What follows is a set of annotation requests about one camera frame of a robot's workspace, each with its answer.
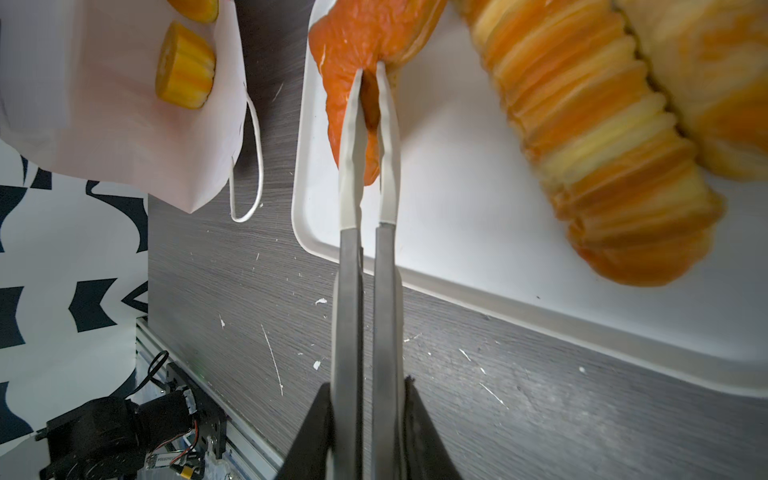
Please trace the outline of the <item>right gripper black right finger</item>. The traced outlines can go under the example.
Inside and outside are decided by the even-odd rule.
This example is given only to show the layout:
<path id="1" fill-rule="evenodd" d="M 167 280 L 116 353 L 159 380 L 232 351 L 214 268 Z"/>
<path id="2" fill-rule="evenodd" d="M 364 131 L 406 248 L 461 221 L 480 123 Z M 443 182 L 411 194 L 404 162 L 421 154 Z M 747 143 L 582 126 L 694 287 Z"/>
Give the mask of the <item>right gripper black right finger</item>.
<path id="1" fill-rule="evenodd" d="M 462 480 L 411 376 L 405 378 L 403 428 L 406 479 Z"/>

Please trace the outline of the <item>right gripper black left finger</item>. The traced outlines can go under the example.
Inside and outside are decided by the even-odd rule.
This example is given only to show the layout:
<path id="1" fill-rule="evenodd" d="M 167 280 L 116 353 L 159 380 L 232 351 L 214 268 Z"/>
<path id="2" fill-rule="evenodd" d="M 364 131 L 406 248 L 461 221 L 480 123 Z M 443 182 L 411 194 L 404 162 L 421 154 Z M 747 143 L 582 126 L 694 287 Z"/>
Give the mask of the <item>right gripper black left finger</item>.
<path id="1" fill-rule="evenodd" d="M 333 441 L 331 386 L 320 386 L 275 480 L 324 480 Z"/>

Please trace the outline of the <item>white-tipped steel tongs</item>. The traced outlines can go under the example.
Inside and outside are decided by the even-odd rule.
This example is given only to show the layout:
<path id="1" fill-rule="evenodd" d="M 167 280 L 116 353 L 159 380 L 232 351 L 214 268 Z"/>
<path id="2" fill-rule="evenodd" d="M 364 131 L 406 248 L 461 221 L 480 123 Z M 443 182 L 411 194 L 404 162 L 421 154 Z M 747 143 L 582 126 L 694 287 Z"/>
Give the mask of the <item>white-tipped steel tongs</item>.
<path id="1" fill-rule="evenodd" d="M 395 261 L 401 183 L 400 134 L 391 84 L 384 63 L 376 66 L 380 120 L 379 207 L 375 248 L 366 254 L 362 206 L 368 130 L 362 102 L 363 71 L 349 91 L 339 151 L 339 259 L 334 284 L 330 399 L 333 441 L 332 479 L 359 479 L 363 450 L 371 450 L 374 479 L 406 476 L 404 448 L 405 378 L 403 372 L 402 279 Z M 363 439 L 364 285 L 373 278 L 371 440 Z"/>

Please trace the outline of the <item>ridged orange fake bread loaf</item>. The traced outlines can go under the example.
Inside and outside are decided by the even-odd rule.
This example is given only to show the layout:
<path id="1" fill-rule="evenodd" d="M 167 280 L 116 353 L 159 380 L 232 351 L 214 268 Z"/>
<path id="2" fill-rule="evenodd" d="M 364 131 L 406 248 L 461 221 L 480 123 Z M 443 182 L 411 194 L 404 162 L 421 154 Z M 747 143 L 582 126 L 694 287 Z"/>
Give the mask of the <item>ridged orange fake bread loaf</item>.
<path id="1" fill-rule="evenodd" d="M 521 150 L 599 275 L 668 284 L 711 249 L 726 205 L 608 1 L 460 1 Z"/>

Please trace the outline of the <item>orange fake croissant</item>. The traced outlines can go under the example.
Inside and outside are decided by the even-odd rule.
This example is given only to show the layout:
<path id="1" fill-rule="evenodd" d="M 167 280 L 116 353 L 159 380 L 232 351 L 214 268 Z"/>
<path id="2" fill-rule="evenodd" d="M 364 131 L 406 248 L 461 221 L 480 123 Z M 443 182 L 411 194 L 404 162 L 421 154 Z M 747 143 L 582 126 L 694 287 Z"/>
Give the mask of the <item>orange fake croissant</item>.
<path id="1" fill-rule="evenodd" d="M 386 67 L 394 82 L 400 68 L 428 42 L 446 3 L 444 1 L 338 1 L 309 30 L 310 52 L 326 92 L 328 139 L 334 161 L 340 142 L 349 92 L 356 73 L 363 72 L 360 100 L 367 133 L 364 184 L 380 173 L 378 127 L 380 109 L 377 64 Z"/>

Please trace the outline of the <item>red white paper bag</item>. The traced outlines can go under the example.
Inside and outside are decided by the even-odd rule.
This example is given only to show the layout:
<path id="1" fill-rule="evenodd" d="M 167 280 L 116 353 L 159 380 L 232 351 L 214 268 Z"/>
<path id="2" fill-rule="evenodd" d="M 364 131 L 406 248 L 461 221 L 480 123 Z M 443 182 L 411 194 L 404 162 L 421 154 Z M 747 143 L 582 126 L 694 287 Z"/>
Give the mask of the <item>red white paper bag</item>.
<path id="1" fill-rule="evenodd" d="M 155 90 L 175 26 L 213 51 L 212 88 L 194 108 Z M 168 1 L 5 1 L 1 137 L 57 174 L 130 185 L 192 213 L 234 187 L 248 95 L 236 5 L 211 22 Z"/>

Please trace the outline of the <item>yellow fake bread piece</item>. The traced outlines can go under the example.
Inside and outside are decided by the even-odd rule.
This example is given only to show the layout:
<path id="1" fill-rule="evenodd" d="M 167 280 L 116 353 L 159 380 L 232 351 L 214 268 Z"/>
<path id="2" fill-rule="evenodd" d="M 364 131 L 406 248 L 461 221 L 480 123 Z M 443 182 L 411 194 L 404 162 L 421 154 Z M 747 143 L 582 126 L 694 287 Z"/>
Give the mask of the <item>yellow fake bread piece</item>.
<path id="1" fill-rule="evenodd" d="M 199 23 L 213 23 L 219 15 L 218 0 L 168 0 L 168 4 L 185 18 Z"/>

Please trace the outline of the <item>glazed fake pastry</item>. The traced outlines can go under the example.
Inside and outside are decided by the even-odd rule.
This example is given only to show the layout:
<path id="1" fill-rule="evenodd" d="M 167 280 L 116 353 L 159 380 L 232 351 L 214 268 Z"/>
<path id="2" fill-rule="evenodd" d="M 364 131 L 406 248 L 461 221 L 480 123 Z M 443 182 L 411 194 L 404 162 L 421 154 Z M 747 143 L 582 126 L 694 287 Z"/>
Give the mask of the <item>glazed fake pastry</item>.
<path id="1" fill-rule="evenodd" d="M 711 173 L 767 179 L 767 4 L 764 1 L 619 1 Z"/>

